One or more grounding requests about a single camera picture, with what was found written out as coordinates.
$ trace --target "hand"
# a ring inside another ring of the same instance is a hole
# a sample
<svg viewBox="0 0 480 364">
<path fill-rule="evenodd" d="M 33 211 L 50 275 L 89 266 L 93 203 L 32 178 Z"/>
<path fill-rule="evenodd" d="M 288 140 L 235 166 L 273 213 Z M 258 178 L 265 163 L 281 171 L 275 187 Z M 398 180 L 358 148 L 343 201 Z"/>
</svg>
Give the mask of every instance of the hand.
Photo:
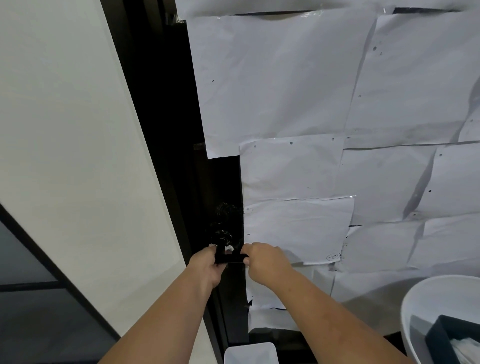
<svg viewBox="0 0 480 364">
<path fill-rule="evenodd" d="M 216 246 L 212 245 L 205 248 L 190 258 L 188 263 L 189 269 L 195 270 L 195 274 L 208 280 L 211 289 L 218 286 L 222 273 L 225 270 L 226 264 L 215 264 Z"/>
<path fill-rule="evenodd" d="M 255 282 L 272 289 L 285 274 L 293 271 L 292 265 L 279 247 L 269 244 L 245 244 L 242 254 L 249 257 L 243 262 L 249 267 L 248 274 Z"/>
</svg>

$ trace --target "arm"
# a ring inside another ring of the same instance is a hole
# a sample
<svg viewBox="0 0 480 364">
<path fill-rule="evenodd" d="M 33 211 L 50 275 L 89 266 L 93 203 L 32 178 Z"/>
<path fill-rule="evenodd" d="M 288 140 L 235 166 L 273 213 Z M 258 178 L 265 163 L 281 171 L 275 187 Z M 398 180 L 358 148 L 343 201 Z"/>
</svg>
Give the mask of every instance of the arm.
<svg viewBox="0 0 480 364">
<path fill-rule="evenodd" d="M 212 289 L 225 265 L 214 246 L 195 254 L 182 274 L 99 364 L 186 364 Z"/>
<path fill-rule="evenodd" d="M 280 248 L 245 244 L 254 281 L 285 305 L 319 363 L 412 364 L 382 336 L 295 271 Z"/>
</svg>

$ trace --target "forearm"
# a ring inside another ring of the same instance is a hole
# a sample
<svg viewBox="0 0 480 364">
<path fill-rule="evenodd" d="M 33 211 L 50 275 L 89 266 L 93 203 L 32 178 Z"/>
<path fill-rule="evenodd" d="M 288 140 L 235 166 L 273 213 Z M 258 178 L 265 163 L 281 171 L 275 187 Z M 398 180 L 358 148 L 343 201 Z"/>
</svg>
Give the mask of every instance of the forearm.
<svg viewBox="0 0 480 364">
<path fill-rule="evenodd" d="M 188 363 L 211 292 L 206 277 L 186 268 L 100 363 Z"/>
<path fill-rule="evenodd" d="M 411 363 L 295 270 L 279 277 L 272 290 L 292 315 L 319 363 Z"/>
</svg>

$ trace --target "white container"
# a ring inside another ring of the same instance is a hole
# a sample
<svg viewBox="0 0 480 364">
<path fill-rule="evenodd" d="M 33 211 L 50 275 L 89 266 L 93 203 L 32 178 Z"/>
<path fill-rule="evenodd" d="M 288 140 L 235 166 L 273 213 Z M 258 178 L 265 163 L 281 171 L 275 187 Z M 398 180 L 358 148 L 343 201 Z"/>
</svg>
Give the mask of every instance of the white container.
<svg viewBox="0 0 480 364">
<path fill-rule="evenodd" d="M 409 358 L 418 364 L 433 364 L 425 335 L 440 315 L 480 324 L 480 278 L 429 278 L 407 293 L 401 309 L 402 338 Z"/>
<path fill-rule="evenodd" d="M 225 351 L 225 364 L 278 364 L 278 356 L 271 342 L 233 346 Z"/>
</svg>

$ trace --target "person's right hand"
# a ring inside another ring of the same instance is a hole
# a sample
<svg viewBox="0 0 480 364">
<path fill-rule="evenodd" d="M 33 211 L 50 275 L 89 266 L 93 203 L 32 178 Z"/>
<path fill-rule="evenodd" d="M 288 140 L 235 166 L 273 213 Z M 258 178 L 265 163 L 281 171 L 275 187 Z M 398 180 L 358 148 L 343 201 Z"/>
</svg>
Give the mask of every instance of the person's right hand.
<svg viewBox="0 0 480 364">
<path fill-rule="evenodd" d="M 270 289 L 293 270 L 279 247 L 274 248 L 264 243 L 245 244 L 241 253 L 249 256 L 243 262 L 249 267 L 250 278 Z"/>
</svg>

